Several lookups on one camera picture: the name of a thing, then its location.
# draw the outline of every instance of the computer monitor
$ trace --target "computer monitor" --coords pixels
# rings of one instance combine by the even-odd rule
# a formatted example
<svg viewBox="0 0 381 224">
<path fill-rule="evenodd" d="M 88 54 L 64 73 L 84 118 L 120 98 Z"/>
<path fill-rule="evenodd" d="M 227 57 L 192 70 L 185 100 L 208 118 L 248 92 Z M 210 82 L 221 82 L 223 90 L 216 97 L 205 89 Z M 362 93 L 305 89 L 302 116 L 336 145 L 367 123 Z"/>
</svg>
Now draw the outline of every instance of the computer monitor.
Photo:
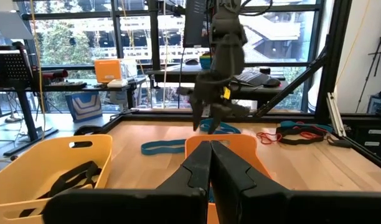
<svg viewBox="0 0 381 224">
<path fill-rule="evenodd" d="M 206 0 L 186 1 L 185 9 L 184 47 L 209 47 Z"/>
</svg>

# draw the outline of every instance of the orange box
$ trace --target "orange box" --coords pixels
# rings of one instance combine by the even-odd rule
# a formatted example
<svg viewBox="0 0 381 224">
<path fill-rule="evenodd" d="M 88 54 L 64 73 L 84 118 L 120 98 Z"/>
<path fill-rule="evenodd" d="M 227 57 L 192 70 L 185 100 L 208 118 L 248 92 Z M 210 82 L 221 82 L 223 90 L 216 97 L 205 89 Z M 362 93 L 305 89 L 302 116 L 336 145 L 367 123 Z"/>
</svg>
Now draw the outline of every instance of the orange box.
<svg viewBox="0 0 381 224">
<path fill-rule="evenodd" d="M 185 158 L 187 158 L 202 141 L 224 141 L 228 144 L 225 145 L 236 155 L 240 156 L 256 170 L 260 171 L 267 178 L 272 179 L 268 169 L 264 166 L 261 160 L 258 158 L 257 140 L 253 136 L 246 134 L 206 134 L 192 136 L 186 139 L 185 142 Z M 207 212 L 207 224 L 219 224 L 217 208 L 214 203 L 209 203 L 209 209 Z"/>
<path fill-rule="evenodd" d="M 98 83 L 109 83 L 114 79 L 122 79 L 120 59 L 95 60 L 95 74 Z"/>
</svg>

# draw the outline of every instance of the wooden table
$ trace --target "wooden table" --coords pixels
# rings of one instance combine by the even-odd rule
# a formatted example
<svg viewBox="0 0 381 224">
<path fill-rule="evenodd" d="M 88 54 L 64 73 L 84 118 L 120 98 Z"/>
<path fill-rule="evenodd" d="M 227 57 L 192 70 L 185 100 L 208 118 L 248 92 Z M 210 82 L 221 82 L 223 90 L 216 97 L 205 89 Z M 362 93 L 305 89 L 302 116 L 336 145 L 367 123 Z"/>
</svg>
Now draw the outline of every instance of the wooden table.
<svg viewBox="0 0 381 224">
<path fill-rule="evenodd" d="M 232 124 L 243 134 L 275 133 L 277 124 Z M 144 156 L 141 144 L 184 139 L 199 134 L 185 122 L 121 122 L 108 134 L 113 137 L 112 169 L 108 188 L 155 189 L 184 160 L 184 154 Z M 290 146 L 263 145 L 257 154 L 281 185 L 293 190 L 363 190 L 381 192 L 381 168 L 353 149 L 328 145 L 326 141 Z"/>
</svg>

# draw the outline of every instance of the yellow plastic basket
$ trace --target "yellow plastic basket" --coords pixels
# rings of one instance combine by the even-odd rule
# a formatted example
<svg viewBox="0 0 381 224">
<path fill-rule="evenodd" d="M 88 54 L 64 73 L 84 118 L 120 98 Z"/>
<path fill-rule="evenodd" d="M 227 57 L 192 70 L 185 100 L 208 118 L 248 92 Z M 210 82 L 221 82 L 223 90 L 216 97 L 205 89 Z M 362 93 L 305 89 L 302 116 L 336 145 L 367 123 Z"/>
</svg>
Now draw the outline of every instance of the yellow plastic basket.
<svg viewBox="0 0 381 224">
<path fill-rule="evenodd" d="M 72 148 L 73 142 L 92 142 Z M 112 138 L 105 134 L 55 138 L 42 141 L 0 171 L 0 224 L 42 224 L 41 215 L 18 218 L 21 211 L 41 211 L 59 176 L 88 161 L 102 169 L 95 188 L 104 188 L 111 169 Z"/>
</svg>

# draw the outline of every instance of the yellow label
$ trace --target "yellow label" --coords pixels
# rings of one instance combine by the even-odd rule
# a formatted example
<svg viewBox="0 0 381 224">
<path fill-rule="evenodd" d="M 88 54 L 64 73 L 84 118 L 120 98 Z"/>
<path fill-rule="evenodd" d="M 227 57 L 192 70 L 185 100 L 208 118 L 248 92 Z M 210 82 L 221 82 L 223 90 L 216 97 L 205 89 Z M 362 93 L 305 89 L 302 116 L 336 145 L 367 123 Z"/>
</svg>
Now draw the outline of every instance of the yellow label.
<svg viewBox="0 0 381 224">
<path fill-rule="evenodd" d="M 227 100 L 229 100 L 230 97 L 230 90 L 227 87 L 223 88 L 223 97 Z"/>
</svg>

